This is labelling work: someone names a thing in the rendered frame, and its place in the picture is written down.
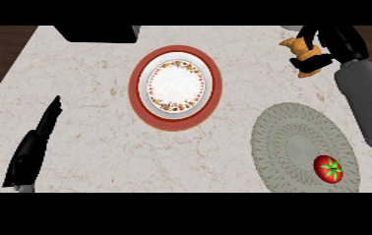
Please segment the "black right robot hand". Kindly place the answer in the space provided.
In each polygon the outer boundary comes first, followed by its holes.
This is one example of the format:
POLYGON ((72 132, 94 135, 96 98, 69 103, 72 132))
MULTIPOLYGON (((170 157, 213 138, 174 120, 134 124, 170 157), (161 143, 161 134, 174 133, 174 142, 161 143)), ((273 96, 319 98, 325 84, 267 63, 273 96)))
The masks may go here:
POLYGON ((369 58, 365 40, 353 26, 303 26, 297 37, 306 41, 308 50, 314 49, 314 36, 319 37, 328 54, 314 55, 304 61, 297 58, 289 59, 294 67, 303 73, 323 68, 332 63, 332 60, 344 64, 353 60, 369 58))

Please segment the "grey woven round placemat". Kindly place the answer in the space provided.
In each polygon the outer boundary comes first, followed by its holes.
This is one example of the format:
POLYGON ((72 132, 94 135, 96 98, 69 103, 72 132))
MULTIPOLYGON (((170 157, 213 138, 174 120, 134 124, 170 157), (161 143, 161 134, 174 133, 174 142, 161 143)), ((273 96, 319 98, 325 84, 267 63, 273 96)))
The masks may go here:
POLYGON ((257 117, 251 131, 255 170, 272 192, 351 193, 359 191, 359 164, 338 127, 310 106, 283 102, 257 117), (314 159, 329 155, 342 167, 342 179, 326 183, 314 159))

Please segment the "red tomato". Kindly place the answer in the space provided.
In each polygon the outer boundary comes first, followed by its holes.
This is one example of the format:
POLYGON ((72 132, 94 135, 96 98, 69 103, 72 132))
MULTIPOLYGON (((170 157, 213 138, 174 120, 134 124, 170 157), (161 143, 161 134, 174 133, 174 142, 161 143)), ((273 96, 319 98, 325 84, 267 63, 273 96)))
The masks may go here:
POLYGON ((342 167, 329 155, 316 157, 314 171, 319 178, 329 184, 337 184, 342 179, 342 167))

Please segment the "red-rimmed floral plate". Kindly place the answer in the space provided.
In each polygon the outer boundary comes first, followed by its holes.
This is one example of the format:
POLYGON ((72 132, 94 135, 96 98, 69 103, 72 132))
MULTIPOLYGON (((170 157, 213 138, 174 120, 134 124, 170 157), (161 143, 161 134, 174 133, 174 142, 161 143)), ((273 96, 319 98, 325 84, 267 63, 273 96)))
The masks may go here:
POLYGON ((139 61, 128 83, 131 108, 146 125, 177 132, 213 115, 223 78, 213 58, 195 47, 168 45, 139 61))

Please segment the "golden brown croissant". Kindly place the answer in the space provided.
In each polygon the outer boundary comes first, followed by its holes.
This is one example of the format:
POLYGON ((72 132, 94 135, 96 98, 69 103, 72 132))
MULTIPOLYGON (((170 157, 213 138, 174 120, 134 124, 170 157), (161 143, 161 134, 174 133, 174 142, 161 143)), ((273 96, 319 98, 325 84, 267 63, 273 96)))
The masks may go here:
POLYGON ((313 49, 308 49, 307 43, 301 38, 291 37, 279 42, 280 46, 286 46, 295 55, 291 59, 291 63, 295 68, 301 67, 301 63, 308 60, 311 57, 322 55, 320 48, 314 45, 313 49))

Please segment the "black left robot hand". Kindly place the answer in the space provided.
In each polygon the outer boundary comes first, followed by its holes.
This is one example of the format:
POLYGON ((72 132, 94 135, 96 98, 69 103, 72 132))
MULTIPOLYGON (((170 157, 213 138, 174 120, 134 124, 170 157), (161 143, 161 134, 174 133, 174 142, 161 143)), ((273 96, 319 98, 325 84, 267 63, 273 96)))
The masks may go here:
POLYGON ((62 112, 59 100, 60 97, 56 96, 46 109, 37 128, 22 138, 6 171, 4 188, 35 185, 44 163, 47 141, 62 112))

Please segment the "black appliance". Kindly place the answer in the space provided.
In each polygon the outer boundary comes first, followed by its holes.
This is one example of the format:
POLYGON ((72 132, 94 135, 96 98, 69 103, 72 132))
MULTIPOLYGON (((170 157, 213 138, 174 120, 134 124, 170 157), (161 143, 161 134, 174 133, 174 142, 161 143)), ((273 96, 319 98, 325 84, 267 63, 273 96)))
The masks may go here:
POLYGON ((136 43, 140 26, 56 26, 69 42, 136 43))

